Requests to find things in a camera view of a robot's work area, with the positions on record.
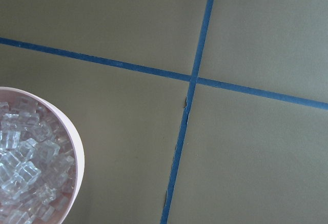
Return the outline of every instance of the floor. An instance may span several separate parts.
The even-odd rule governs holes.
[[[73,121],[65,223],[327,223],[328,0],[0,0],[0,85]]]

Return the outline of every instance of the vertical blue line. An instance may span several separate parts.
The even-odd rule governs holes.
[[[171,169],[170,179],[169,179],[169,185],[168,185],[168,189],[167,189],[166,202],[165,202],[165,205],[163,208],[160,224],[167,224],[167,222],[168,222],[168,217],[169,217],[169,212],[170,212],[170,207],[171,207],[171,202],[172,202],[172,197],[173,197],[173,192],[174,192],[174,186],[175,186],[175,182],[176,182],[176,176],[177,176],[178,168],[179,168],[179,164],[180,164],[182,147],[183,147],[183,142],[185,140],[189,113],[190,113],[190,109],[191,109],[191,105],[192,105],[192,101],[193,101],[193,97],[194,97],[194,93],[195,93],[201,57],[203,54],[203,49],[204,49],[205,40],[206,40],[206,34],[207,34],[208,27],[209,27],[211,11],[212,11],[212,7],[213,7],[213,1],[214,0],[207,0],[207,3],[206,3],[205,13],[204,13],[203,22],[201,25],[200,35],[199,35],[199,39],[198,39],[198,46],[197,46],[197,50],[196,50],[194,66],[193,66],[193,70],[192,70],[192,74],[191,74],[191,78],[190,78],[190,82],[189,82],[189,88],[188,88],[188,92],[187,92],[187,99],[186,99],[187,105],[184,108],[183,115],[182,115],[182,121],[181,121],[181,125],[180,125],[178,141],[177,141],[177,145],[176,145],[176,149],[175,149],[175,153],[174,153],[172,169]]]

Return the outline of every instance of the blue tape strip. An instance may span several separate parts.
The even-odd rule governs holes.
[[[306,99],[306,98],[294,97],[294,96],[289,96],[286,94],[270,92],[270,91],[265,91],[265,90],[250,88],[250,87],[244,87],[244,86],[229,84],[229,83],[225,83],[225,82],[218,82],[216,80],[205,79],[205,78],[198,78],[197,83],[206,85],[206,86],[210,86],[210,87],[217,87],[217,88],[227,89],[227,90],[231,90],[231,91],[235,91],[235,92],[242,92],[242,93],[246,93],[246,94],[250,94],[250,95],[267,97],[267,98],[281,100],[281,101],[285,101],[285,102],[289,102],[289,103],[294,103],[294,104],[305,105],[305,106],[310,106],[310,107],[314,107],[314,108],[328,110],[327,103],[314,101],[314,100],[310,100],[310,99]]]
[[[174,159],[173,159],[172,169],[171,169],[171,173],[170,173],[169,185],[168,185],[168,189],[167,189],[166,202],[165,202],[165,205],[163,208],[160,224],[167,224],[167,222],[168,222],[172,197],[173,197],[173,193],[174,193],[174,186],[175,186],[175,182],[176,182],[176,176],[177,176],[178,168],[179,168],[179,164],[180,164],[183,142],[185,140],[189,113],[190,113],[190,109],[191,109],[191,105],[192,105],[192,101],[193,101],[193,97],[194,97],[194,93],[195,93],[201,57],[202,57],[202,53],[203,53],[203,49],[204,49],[206,34],[207,34],[210,17],[211,17],[211,11],[212,11],[212,7],[213,7],[213,1],[214,0],[207,0],[206,9],[205,9],[204,17],[203,17],[203,22],[201,25],[198,46],[197,46],[195,60],[194,60],[194,66],[193,66],[190,83],[189,83],[189,88],[188,88],[188,92],[187,92],[187,105],[186,105],[186,107],[183,111],[183,115],[182,115],[182,121],[181,121],[181,125],[180,125],[178,141],[177,141],[177,145],[176,145],[176,149],[175,149],[175,153],[174,153]]]
[[[82,54],[82,53],[76,53],[76,52],[72,52],[72,51],[66,51],[66,50],[56,49],[56,48],[52,48],[52,47],[21,42],[21,41],[17,41],[17,40],[13,40],[13,39],[8,39],[8,38],[0,37],[0,44],[20,47],[20,48],[24,48],[24,49],[33,50],[33,51],[50,53],[50,54],[59,55],[59,56],[70,57],[70,58],[84,60],[84,61],[93,62],[93,63],[97,63],[97,64],[103,64],[103,65],[118,67],[118,68],[122,68],[122,69],[128,69],[128,70],[133,70],[133,71],[137,71],[137,72],[163,76],[163,77],[172,78],[172,79],[183,80],[186,82],[190,81],[190,76],[187,74],[180,74],[180,73],[166,71],[166,70],[162,70],[162,69],[155,69],[155,68],[145,67],[145,66],[136,65],[136,64],[129,64],[129,63],[120,62],[117,60],[111,60],[111,59],[97,57],[97,56],[90,56],[90,55],[86,55],[86,54]]]

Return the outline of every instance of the plastic bowl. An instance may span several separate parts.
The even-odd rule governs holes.
[[[15,101],[15,98],[17,96],[28,96],[36,101],[40,102],[44,106],[48,108],[50,112],[52,112],[58,120],[63,124],[64,128],[67,131],[68,136],[71,139],[71,143],[74,150],[75,160],[76,160],[76,178],[75,178],[75,187],[74,191],[71,194],[65,194],[69,201],[66,204],[66,206],[61,211],[55,211],[53,216],[50,218],[48,222],[43,222],[41,220],[36,220],[33,222],[33,224],[58,224],[62,223],[66,216],[68,215],[68,212],[72,208],[72,205],[76,199],[76,196],[78,194],[78,191],[80,189],[83,173],[84,173],[84,150],[83,145],[81,142],[81,138],[74,127],[73,123],[68,119],[67,116],[64,115],[62,111],[60,111],[57,107],[52,105],[51,103],[45,101],[44,99],[35,96],[34,94],[31,94],[29,92],[16,89],[16,88],[10,88],[10,87],[0,87],[0,102],[8,102],[9,105],[12,104]]]

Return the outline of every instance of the bowl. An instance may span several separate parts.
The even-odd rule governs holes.
[[[73,206],[73,203],[76,199],[76,196],[78,194],[78,191],[80,189],[83,173],[84,173],[84,164],[85,164],[85,158],[84,158],[84,150],[83,145],[81,142],[81,138],[74,127],[73,123],[68,119],[65,114],[60,111],[57,107],[49,103],[48,101],[23,90],[16,89],[16,88],[10,88],[10,87],[0,87],[0,102],[8,102],[9,105],[12,104],[17,96],[28,96],[39,103],[43,104],[50,112],[52,112],[58,120],[61,122],[61,124],[64,126],[70,140],[73,146],[74,150],[74,156],[75,156],[75,166],[76,166],[76,177],[75,177],[75,186],[73,193],[71,194],[65,194],[69,201],[66,204],[66,206],[61,211],[55,211],[53,216],[49,219],[48,222],[43,222],[41,220],[36,220],[33,222],[33,224],[58,224],[62,223],[66,216],[68,215],[70,209]]]

